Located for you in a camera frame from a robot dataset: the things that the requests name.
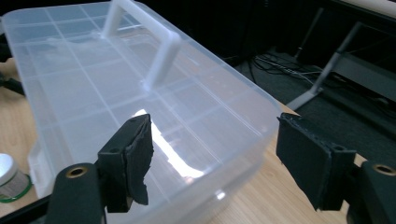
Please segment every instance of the table surface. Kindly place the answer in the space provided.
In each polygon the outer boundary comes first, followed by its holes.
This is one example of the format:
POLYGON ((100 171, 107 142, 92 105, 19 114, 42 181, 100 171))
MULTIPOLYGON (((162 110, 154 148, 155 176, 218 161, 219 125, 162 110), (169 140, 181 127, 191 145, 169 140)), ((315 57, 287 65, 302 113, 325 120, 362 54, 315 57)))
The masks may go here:
MULTIPOLYGON (((0 71, 6 68, 0 63, 0 71)), ((28 173, 27 155, 36 140, 35 121, 27 100, 0 89, 0 152, 11 155, 28 173)), ((267 148, 265 162, 229 206, 209 223, 347 223, 347 204, 340 212, 316 212, 275 154, 276 136, 267 148)), ((0 204, 0 217, 37 200, 35 188, 14 203, 0 204)))
POLYGON ((389 0, 333 0, 349 3, 396 19, 396 3, 389 0))

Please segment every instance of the plastic bin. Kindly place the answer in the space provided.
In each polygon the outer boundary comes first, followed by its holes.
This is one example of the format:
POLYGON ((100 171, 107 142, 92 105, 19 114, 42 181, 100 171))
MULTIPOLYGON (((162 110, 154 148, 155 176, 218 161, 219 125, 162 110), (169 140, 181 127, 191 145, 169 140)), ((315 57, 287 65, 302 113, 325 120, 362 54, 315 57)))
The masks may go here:
POLYGON ((3 18, 35 116, 28 160, 38 197, 64 167, 95 162, 125 120, 150 113, 149 205, 134 203, 108 222, 201 223, 262 165, 279 106, 148 7, 109 7, 29 8, 3 18))

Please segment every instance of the wooden table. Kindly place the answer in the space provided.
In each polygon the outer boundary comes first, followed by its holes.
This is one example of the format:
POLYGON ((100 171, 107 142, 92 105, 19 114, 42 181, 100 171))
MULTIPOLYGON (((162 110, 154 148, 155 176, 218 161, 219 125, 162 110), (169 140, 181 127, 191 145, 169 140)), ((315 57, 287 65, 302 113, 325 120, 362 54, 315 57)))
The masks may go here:
MULTIPOLYGON (((7 69, 0 64, 0 71, 7 69)), ((0 89, 0 152, 11 155, 28 173, 27 155, 36 139, 35 122, 23 96, 0 89)), ((265 152, 265 164, 209 223, 346 223, 341 212, 316 212, 275 154, 276 136, 265 152)), ((14 203, 0 203, 0 217, 37 200, 35 188, 14 203)))

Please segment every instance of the container lid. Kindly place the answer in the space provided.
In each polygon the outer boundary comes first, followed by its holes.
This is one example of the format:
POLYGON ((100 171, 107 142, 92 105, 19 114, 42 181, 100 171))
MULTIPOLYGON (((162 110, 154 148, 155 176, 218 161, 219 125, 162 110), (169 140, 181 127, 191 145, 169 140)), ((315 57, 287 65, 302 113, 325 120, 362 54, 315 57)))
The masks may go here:
POLYGON ((18 170, 17 163, 8 154, 0 153, 0 187, 8 182, 18 170))

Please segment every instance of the container handle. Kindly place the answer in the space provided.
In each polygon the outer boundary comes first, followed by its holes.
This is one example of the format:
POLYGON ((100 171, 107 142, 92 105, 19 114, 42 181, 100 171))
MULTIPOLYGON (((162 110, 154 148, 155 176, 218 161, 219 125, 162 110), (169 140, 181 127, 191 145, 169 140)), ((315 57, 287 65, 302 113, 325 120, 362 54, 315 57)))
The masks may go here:
POLYGON ((131 16, 137 19, 162 42, 144 82, 144 88, 149 91, 153 85, 161 82, 168 74, 173 60, 176 58, 177 52, 180 49, 181 38, 178 33, 166 28, 139 7, 135 1, 131 0, 111 1, 105 27, 102 32, 103 38, 108 38, 116 34, 124 11, 131 14, 131 16))

